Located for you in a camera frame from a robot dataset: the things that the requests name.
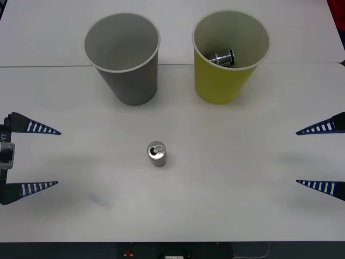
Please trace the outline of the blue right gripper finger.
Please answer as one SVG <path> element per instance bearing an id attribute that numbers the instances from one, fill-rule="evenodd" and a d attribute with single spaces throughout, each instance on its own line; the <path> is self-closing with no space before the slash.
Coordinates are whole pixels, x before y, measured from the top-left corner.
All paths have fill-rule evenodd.
<path id="1" fill-rule="evenodd" d="M 345 183 L 343 181 L 296 180 L 296 182 L 310 189 L 317 190 L 318 192 L 322 192 L 345 201 Z"/>
<path id="2" fill-rule="evenodd" d="M 296 132 L 296 135 L 311 134 L 344 134 L 345 112 L 332 116 L 327 120 L 320 121 Z"/>

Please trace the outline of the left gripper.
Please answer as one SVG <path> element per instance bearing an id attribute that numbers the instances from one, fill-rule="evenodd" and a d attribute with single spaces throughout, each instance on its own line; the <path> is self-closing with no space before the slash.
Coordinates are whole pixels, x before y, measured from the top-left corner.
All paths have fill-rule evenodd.
<path id="1" fill-rule="evenodd" d="M 24 197 L 46 190 L 58 181 L 7 183 L 9 168 L 12 167 L 11 131 L 15 133 L 35 133 L 61 135 L 58 130 L 28 117 L 12 112 L 1 124 L 1 205 L 8 205 Z"/>

